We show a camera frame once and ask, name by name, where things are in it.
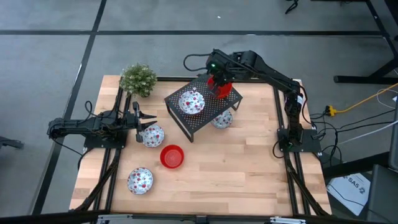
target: wooden table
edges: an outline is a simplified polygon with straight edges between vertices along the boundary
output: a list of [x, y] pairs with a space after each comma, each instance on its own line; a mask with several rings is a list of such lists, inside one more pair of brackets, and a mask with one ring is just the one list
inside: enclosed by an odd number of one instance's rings
[[[104, 76], [95, 113], [113, 107], [119, 79], [120, 76]], [[135, 130], [129, 132], [121, 153], [111, 212], [292, 215], [284, 161], [272, 155], [278, 128], [272, 87], [263, 83], [234, 83], [243, 100], [239, 110], [230, 110], [232, 125], [216, 129], [209, 123], [195, 134], [195, 142], [190, 143], [164, 103], [166, 96], [185, 84], [157, 82], [149, 97], [132, 99], [138, 101], [142, 112], [157, 116], [157, 124], [165, 130], [165, 139], [159, 147], [147, 148], [136, 142]], [[304, 115], [308, 117], [307, 108]], [[159, 160], [161, 150], [169, 144], [179, 145], [185, 153], [184, 163], [175, 170], [165, 168]], [[318, 159], [311, 153], [300, 155], [306, 186], [330, 213]], [[82, 160], [70, 208], [79, 206], [97, 184], [103, 156], [104, 149], [94, 149]], [[146, 167], [154, 174], [154, 184], [144, 195], [134, 195], [127, 189], [127, 177], [137, 167]], [[298, 207], [303, 213], [300, 191], [295, 187]], [[107, 189], [105, 185], [100, 208], [104, 208]]]

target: white bowl with red flowers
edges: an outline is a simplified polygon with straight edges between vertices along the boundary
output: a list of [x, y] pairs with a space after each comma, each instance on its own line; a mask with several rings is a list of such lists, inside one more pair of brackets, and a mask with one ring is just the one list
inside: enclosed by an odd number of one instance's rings
[[146, 128], [140, 133], [140, 135], [142, 136], [142, 143], [146, 147], [157, 147], [164, 140], [164, 131], [156, 124]]
[[215, 119], [211, 120], [210, 123], [218, 129], [228, 128], [232, 123], [232, 114], [229, 110], [226, 110]]
[[202, 94], [193, 88], [192, 91], [186, 91], [182, 93], [180, 99], [178, 100], [178, 105], [180, 109], [189, 115], [194, 115], [201, 112], [205, 107], [205, 99]]
[[134, 169], [127, 178], [127, 187], [131, 193], [145, 194], [154, 183], [154, 176], [149, 169], [139, 167]]

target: green leaves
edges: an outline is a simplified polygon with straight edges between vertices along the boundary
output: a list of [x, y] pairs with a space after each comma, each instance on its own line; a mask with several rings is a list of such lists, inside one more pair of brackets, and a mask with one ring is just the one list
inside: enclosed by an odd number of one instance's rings
[[121, 76], [120, 87], [133, 96], [149, 96], [157, 81], [156, 73], [142, 64], [123, 69]]

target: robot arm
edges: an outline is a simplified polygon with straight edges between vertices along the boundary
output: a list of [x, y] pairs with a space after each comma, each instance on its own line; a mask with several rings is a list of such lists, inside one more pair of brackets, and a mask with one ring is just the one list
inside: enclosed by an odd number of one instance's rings
[[206, 61], [206, 69], [213, 75], [215, 85], [211, 89], [216, 95], [218, 86], [234, 82], [234, 80], [251, 78], [264, 80], [282, 91], [285, 96], [284, 109], [289, 120], [287, 140], [293, 146], [302, 144], [303, 127], [300, 124], [300, 112], [303, 95], [300, 93], [299, 82], [270, 68], [258, 54], [251, 50], [227, 55], [214, 49]]
[[133, 102], [132, 107], [134, 114], [127, 112], [122, 118], [118, 118], [118, 113], [115, 110], [105, 111], [88, 119], [65, 120], [56, 118], [49, 122], [47, 135], [51, 139], [65, 137], [69, 134], [81, 134], [86, 138], [98, 136], [102, 139], [112, 140], [118, 132], [126, 129], [137, 129], [136, 140], [137, 142], [142, 142], [142, 136], [139, 132], [156, 123], [156, 121], [141, 124], [140, 119], [156, 118], [156, 116], [146, 115], [141, 112], [137, 102]]

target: yellow cable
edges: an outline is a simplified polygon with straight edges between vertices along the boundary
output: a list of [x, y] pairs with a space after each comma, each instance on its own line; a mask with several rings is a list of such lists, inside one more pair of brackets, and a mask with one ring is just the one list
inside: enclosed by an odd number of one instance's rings
[[353, 109], [354, 107], [356, 107], [356, 106], [358, 106], [358, 105], [360, 105], [360, 104], [362, 104], [362, 103], [364, 103], [364, 102], [370, 100], [371, 98], [373, 98], [373, 97], [375, 97], [375, 96], [377, 96], [377, 95], [380, 95], [381, 93], [384, 93], [385, 91], [387, 91], [387, 90], [389, 90], [389, 89], [391, 89], [391, 88], [394, 88], [394, 87], [397, 86], [397, 85], [398, 85], [398, 83], [393, 84], [393, 85], [390, 86], [389, 88], [386, 88], [385, 90], [380, 91], [379, 93], [376, 93], [376, 94], [373, 95], [373, 96], [369, 96], [369, 97], [366, 98], [365, 100], [363, 100], [363, 101], [361, 101], [361, 102], [359, 102], [359, 103], [356, 103], [356, 104], [354, 104], [353, 106], [350, 106], [349, 108], [347, 108], [347, 109], [345, 109], [345, 110], [342, 110], [342, 111], [336, 110], [336, 111], [334, 111], [334, 112], [335, 112], [335, 114], [337, 114], [337, 113], [345, 113], [345, 112], [347, 112], [347, 111]]

